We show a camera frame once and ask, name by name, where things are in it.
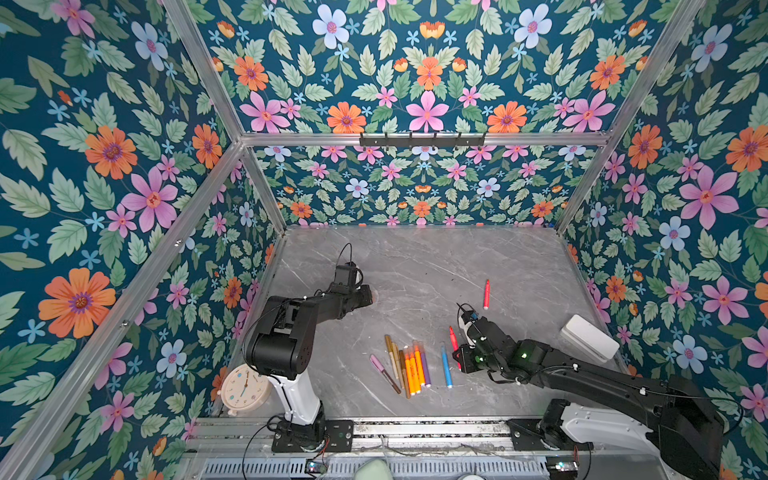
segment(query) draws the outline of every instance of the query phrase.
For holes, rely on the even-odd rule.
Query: floral wallpaper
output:
[[[581,145],[263,147],[288,224],[551,226],[594,156]]]
[[[4,455],[228,139],[154,1],[5,2],[0,39]],[[270,252],[243,176],[239,165],[39,478],[172,477]]]
[[[190,9],[251,131],[513,133],[607,130],[676,4],[222,0]],[[656,114],[657,103],[647,98],[643,111]]]
[[[768,470],[765,2],[708,2],[566,237],[638,375],[692,378],[735,425],[721,478]]]

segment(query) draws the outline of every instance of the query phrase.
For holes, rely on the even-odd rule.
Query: clock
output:
[[[272,384],[248,365],[240,365],[227,375],[219,390],[230,416],[260,407],[270,397]]]

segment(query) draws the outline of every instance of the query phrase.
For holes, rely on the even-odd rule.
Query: orange flower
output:
[[[438,65],[437,58],[427,57],[422,61],[422,64],[416,69],[416,74],[419,76],[416,81],[419,85],[424,87],[424,90],[432,90],[435,85],[440,84],[440,75],[442,75],[442,67]]]
[[[334,134],[361,134],[366,124],[360,108],[357,105],[350,107],[345,101],[339,102],[338,107],[332,106],[328,113],[328,126],[333,127]]]
[[[253,63],[253,58],[238,57],[235,60],[235,74],[240,77],[237,79],[241,84],[247,85],[253,91],[266,89],[266,84],[270,83],[270,78],[264,73],[264,66],[258,61]]]
[[[736,474],[730,471],[729,469],[725,468],[724,466],[720,466],[720,480],[737,480]]]
[[[207,124],[197,125],[194,128],[194,134],[192,146],[197,149],[197,159],[205,164],[205,168],[213,168],[219,163],[219,157],[221,157],[219,136]]]
[[[632,145],[629,147],[630,164],[633,167],[643,170],[648,164],[656,161],[659,154],[657,149],[661,148],[661,130],[654,125],[646,125],[637,132],[632,138]]]
[[[768,282],[768,272],[763,274],[763,278]],[[768,300],[768,283],[758,283],[755,285],[755,296],[758,300]],[[768,318],[768,301],[760,304],[760,311]]]
[[[272,260],[272,254],[275,253],[275,244],[272,243],[266,248],[266,252],[264,254],[264,263],[267,265],[270,264],[270,260]]]
[[[499,105],[494,109],[493,115],[488,117],[488,129],[492,134],[510,134],[520,131],[520,127],[525,125],[528,117],[523,117],[527,110],[523,105],[518,106],[518,102],[510,101],[506,108]]]
[[[229,369],[226,366],[221,367],[218,374],[214,377],[214,382],[212,384],[213,388],[210,391],[210,401],[215,402],[216,397],[219,395],[219,391],[221,390],[221,384],[224,383],[224,379],[227,377],[227,373],[229,372]]]
[[[554,204],[550,201],[542,201],[538,204],[534,205],[531,208],[531,213],[534,217],[546,217],[547,215],[552,213],[552,210],[554,209]]]
[[[233,276],[227,282],[227,288],[224,289],[224,305],[228,308],[237,306],[237,302],[240,301],[240,294],[243,292],[242,285],[242,282],[236,276]]]
[[[85,157],[92,164],[96,164],[96,170],[102,177],[111,175],[113,179],[120,180],[123,174],[129,174],[137,162],[134,142],[125,138],[125,133],[115,127],[101,126],[98,128],[98,137],[88,135],[85,144],[88,150]]]
[[[625,68],[623,55],[619,55],[618,58],[616,55],[611,55],[605,61],[601,61],[589,77],[592,80],[592,88],[605,90],[610,87],[619,81],[619,75],[624,73]]]
[[[56,93],[58,94],[58,97],[61,99],[61,101],[63,101],[70,107],[74,107],[74,104],[72,103],[72,98],[69,95],[67,95],[63,90],[59,90]]]
[[[398,61],[395,62],[395,70],[403,72],[408,70],[408,61],[404,58],[400,58]]]
[[[91,278],[87,268],[69,270],[69,281],[57,276],[45,286],[45,292],[54,297],[38,304],[40,320],[52,320],[48,331],[59,338],[64,338],[74,327],[76,339],[91,335],[94,323],[101,325],[109,309],[105,306],[114,303],[114,288],[106,288],[109,279],[96,272]]]
[[[645,20],[638,20],[633,23],[632,26],[629,27],[629,36],[632,38],[637,37],[643,30],[645,30],[645,25],[648,25],[648,22]]]
[[[725,161],[733,165],[737,172],[754,172],[763,166],[764,161],[768,161],[768,126],[758,125],[757,130],[752,127],[745,128],[739,133],[738,138],[734,138],[728,145],[731,151],[725,156]]]
[[[440,38],[445,33],[445,24],[443,22],[423,22],[419,25],[419,31],[424,38]]]
[[[429,209],[431,207],[426,202],[418,202],[415,207],[413,207],[413,213],[416,214],[416,216],[424,218],[427,215],[429,215]]]
[[[309,218],[312,216],[312,209],[309,205],[305,205],[304,202],[293,202],[290,206],[290,211],[298,218]]]
[[[168,444],[168,437],[163,437],[162,439],[157,440],[157,443],[155,443],[154,447],[152,448],[152,455],[156,457],[159,455],[162,455],[162,453],[165,451],[165,445],[167,444]]]
[[[571,245],[569,243],[568,244],[568,251],[571,252],[571,257],[573,257],[574,262],[578,263],[578,251],[576,251],[576,247],[574,247],[573,245]]]
[[[616,303],[624,300],[627,293],[627,286],[624,285],[624,279],[617,276],[612,276],[608,279],[608,285],[605,287],[605,293],[608,294],[608,298]]]
[[[467,62],[463,58],[456,57],[453,59],[453,63],[451,63],[451,68],[456,72],[464,71],[467,69]]]
[[[232,26],[232,24],[221,21],[216,24],[216,26],[219,28],[219,31],[227,38],[232,38],[235,36],[235,27]]]

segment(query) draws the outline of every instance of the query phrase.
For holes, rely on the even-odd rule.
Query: blue marker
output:
[[[440,343],[440,351],[442,352],[442,370],[445,373],[445,384],[448,388],[452,389],[451,367],[448,365],[448,354],[445,353],[445,342]]]

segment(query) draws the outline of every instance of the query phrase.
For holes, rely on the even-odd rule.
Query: metal bar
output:
[[[243,165],[250,175],[250,179],[253,180],[254,188],[261,199],[261,204],[264,205],[264,210],[266,210],[266,215],[270,218],[272,226],[280,236],[284,235],[286,221],[283,218],[283,214],[280,213],[280,209],[277,208],[277,199],[270,188],[269,182],[266,181],[266,174],[259,167],[259,161],[253,152],[253,148],[248,148],[245,155],[243,155]]]
[[[576,190],[574,190],[573,195],[568,200],[568,206],[556,225],[560,235],[564,235],[565,229],[568,228],[568,224],[573,220],[584,199],[587,198],[592,185],[600,177],[605,162],[608,161],[616,150],[624,132],[632,125],[634,116],[637,115],[637,111],[640,110],[643,101],[650,93],[654,84],[656,84],[656,80],[661,75],[664,66],[667,65],[670,57],[672,57],[675,49],[683,39],[683,35],[685,35],[691,22],[696,18],[696,15],[706,1],[680,0],[680,3],[677,4],[672,18],[667,23],[667,26],[664,27],[654,49],[648,56],[648,63],[646,63],[640,76],[637,77],[637,81],[632,86],[627,99],[616,114],[611,124],[611,129],[608,131],[608,142],[592,158],[587,171],[584,172],[581,181],[576,186]]]
[[[197,74],[200,75],[200,81],[203,82],[208,97],[214,103],[214,108],[224,123],[224,129],[229,134],[231,142],[236,143],[245,131],[243,124],[240,122],[240,117],[237,116],[237,111],[230,100],[227,89],[221,83],[219,73],[214,68],[214,61],[208,53],[208,47],[192,17],[189,5],[185,0],[165,0],[163,5],[165,5],[165,10],[168,12],[181,42],[187,49],[192,65],[197,70]]]
[[[107,317],[56,384],[27,429],[0,462],[0,478],[28,480],[35,473],[38,464],[51,451],[59,434],[80,405],[78,400],[91,390],[96,376],[109,362],[133,319],[162,280],[178,253],[179,242],[185,241],[192,234],[198,220],[210,206],[210,200],[229,176],[241,153],[242,147],[239,144],[224,152],[219,163],[165,233],[144,267],[139,269]]]
[[[360,145],[362,143],[380,147],[431,147],[462,145],[594,145],[607,144],[605,132],[561,132],[561,133],[518,133],[518,134],[254,134],[245,133],[243,142],[248,147],[267,145],[323,146],[323,145]]]

